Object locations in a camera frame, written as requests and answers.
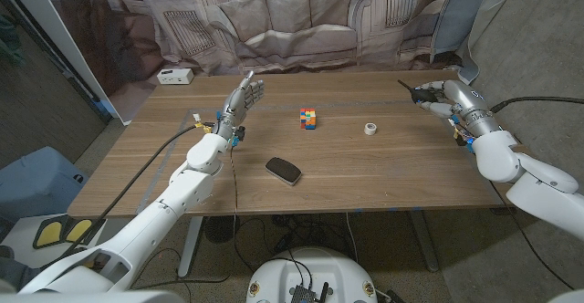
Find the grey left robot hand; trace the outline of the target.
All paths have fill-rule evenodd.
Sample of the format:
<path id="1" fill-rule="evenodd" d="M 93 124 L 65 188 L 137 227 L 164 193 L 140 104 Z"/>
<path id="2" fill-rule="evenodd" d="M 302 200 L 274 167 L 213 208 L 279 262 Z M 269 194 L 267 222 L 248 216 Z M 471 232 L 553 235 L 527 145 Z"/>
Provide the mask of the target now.
<path id="1" fill-rule="evenodd" d="M 213 134 L 229 140 L 243 123 L 247 111 L 263 98 L 264 81 L 253 81 L 254 74 L 254 71 L 250 70 L 239 86 L 226 98 L 221 117 L 213 126 Z"/>

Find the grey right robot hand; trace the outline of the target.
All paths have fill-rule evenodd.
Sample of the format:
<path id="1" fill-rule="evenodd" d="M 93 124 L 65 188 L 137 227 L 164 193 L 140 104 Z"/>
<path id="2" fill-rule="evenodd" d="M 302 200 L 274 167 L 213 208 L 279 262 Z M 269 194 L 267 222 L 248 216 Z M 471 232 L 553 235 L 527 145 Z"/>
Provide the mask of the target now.
<path id="1" fill-rule="evenodd" d="M 439 118 L 456 115 L 475 137 L 502 130 L 482 96 L 460 80 L 432 81 L 411 89 L 412 100 Z"/>

